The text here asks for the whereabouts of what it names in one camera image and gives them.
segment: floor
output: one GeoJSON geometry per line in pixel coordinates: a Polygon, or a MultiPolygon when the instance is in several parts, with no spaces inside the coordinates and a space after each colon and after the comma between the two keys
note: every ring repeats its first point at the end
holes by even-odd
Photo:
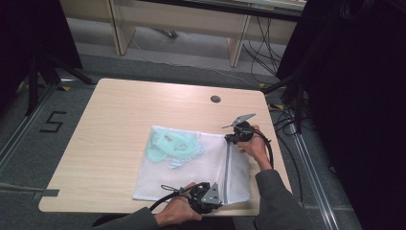
{"type": "MultiPolygon", "coordinates": [[[[170,38],[152,29],[138,28],[125,55],[117,56],[109,24],[77,19],[68,19],[68,22],[77,44],[83,72],[94,80],[109,77],[253,90],[278,81],[261,65],[253,62],[245,51],[241,53],[238,66],[230,67],[227,40],[224,37],[178,32],[177,38],[170,38]]],[[[249,50],[251,49],[248,41],[245,41],[244,44],[249,50]]],[[[254,50],[260,48],[259,50],[263,54],[266,53],[260,42],[251,42],[251,45],[254,50]]],[[[271,47],[276,54],[282,57],[285,46],[273,44],[271,47]]],[[[63,71],[59,71],[59,74],[62,78],[70,80],[65,82],[66,85],[71,86],[69,95],[57,91],[51,96],[39,117],[30,127],[27,136],[25,139],[23,138],[24,141],[13,153],[7,167],[0,169],[0,182],[29,187],[46,187],[58,159],[63,154],[64,146],[67,145],[69,136],[75,130],[80,114],[93,92],[91,87],[74,80],[69,74],[63,71]],[[63,107],[64,104],[74,104],[75,106],[66,108],[63,107]],[[31,136],[34,138],[34,136],[43,135],[34,133],[33,130],[45,128],[42,124],[45,123],[49,112],[59,109],[68,110],[70,115],[64,118],[66,125],[64,123],[65,127],[57,135],[58,146],[52,148],[55,139],[49,136],[41,137],[41,145],[49,147],[47,150],[41,148],[41,145],[31,143],[31,136]],[[39,154],[32,156],[32,151],[39,152],[39,154]],[[50,157],[49,154],[44,155],[45,153],[42,154],[42,152],[53,152],[56,156],[51,157],[49,161],[43,161],[41,157],[50,157]]],[[[271,107],[270,112],[273,123],[279,123],[281,128],[279,141],[293,196],[303,204],[314,229],[361,229],[338,178],[328,169],[327,153],[319,140],[317,129],[311,123],[311,112],[307,111],[305,116],[308,119],[303,122],[304,142],[338,227],[326,226],[302,157],[298,153],[297,144],[293,135],[290,135],[292,130],[284,121],[286,114],[278,109],[278,106],[282,105],[280,100],[282,92],[283,88],[280,88],[265,99],[270,105],[277,105],[275,108],[271,107]]],[[[26,101],[27,90],[25,89],[16,97],[9,112],[0,117],[0,124],[7,124],[6,128],[0,130],[2,146],[6,145],[13,131],[23,120],[26,101]]],[[[43,214],[37,210],[38,201],[33,199],[32,193],[1,189],[0,193],[2,193],[0,203],[3,204],[0,206],[0,229],[27,229],[28,226],[41,229],[55,229],[56,227],[71,229],[73,223],[77,228],[84,228],[84,226],[90,226],[89,224],[99,216],[97,214],[43,214]],[[27,215],[29,218],[26,222],[19,221],[18,217],[24,213],[29,214],[27,215]]],[[[234,224],[236,229],[254,229],[252,220],[252,217],[234,218],[234,224]]]]}

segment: wooden table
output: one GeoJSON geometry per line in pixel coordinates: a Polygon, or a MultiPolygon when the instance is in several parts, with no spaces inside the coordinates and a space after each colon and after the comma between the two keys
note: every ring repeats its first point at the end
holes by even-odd
{"type": "MultiPolygon", "coordinates": [[[[152,125],[215,134],[231,133],[237,116],[257,113],[258,124],[271,142],[275,168],[290,190],[271,117],[259,91],[136,80],[99,81],[42,197],[43,212],[132,213],[152,201],[134,200],[137,174],[152,125]],[[213,103],[211,96],[221,101],[213,103]]],[[[251,199],[212,212],[216,216],[254,216],[259,212],[255,174],[250,157],[251,199]]],[[[161,211],[165,205],[155,209],[161,211]]]]}

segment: white mesh bag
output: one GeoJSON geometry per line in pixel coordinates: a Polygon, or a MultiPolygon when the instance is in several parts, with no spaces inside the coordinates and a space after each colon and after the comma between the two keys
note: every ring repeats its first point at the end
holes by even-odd
{"type": "Polygon", "coordinates": [[[158,200],[191,182],[218,184],[224,205],[250,198],[246,154],[224,135],[153,126],[138,172],[134,199],[158,200]]]}

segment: hand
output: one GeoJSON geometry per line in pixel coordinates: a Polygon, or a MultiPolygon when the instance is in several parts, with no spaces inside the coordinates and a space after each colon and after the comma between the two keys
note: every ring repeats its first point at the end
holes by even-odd
{"type": "MultiPolygon", "coordinates": [[[[253,125],[252,127],[259,130],[259,126],[257,125],[253,125]]],[[[272,169],[271,163],[266,155],[265,142],[258,134],[254,133],[253,138],[248,142],[238,142],[237,146],[241,148],[241,152],[246,152],[254,157],[261,171],[272,169]]]]}
{"type": "Polygon", "coordinates": [[[188,199],[183,196],[177,196],[170,200],[164,210],[155,215],[159,227],[164,227],[170,224],[182,223],[187,220],[202,220],[202,216],[197,214],[188,202],[188,199]]]}

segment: sleeve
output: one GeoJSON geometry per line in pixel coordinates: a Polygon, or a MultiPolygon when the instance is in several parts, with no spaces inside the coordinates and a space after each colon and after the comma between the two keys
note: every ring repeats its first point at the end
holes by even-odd
{"type": "Polygon", "coordinates": [[[305,210],[286,190],[277,171],[259,172],[256,180],[260,194],[256,219],[259,230],[312,229],[305,210]]]}
{"type": "Polygon", "coordinates": [[[154,215],[147,207],[138,210],[124,218],[117,218],[105,224],[99,225],[92,229],[107,230],[107,229],[142,229],[155,230],[158,229],[158,223],[154,215]]]}

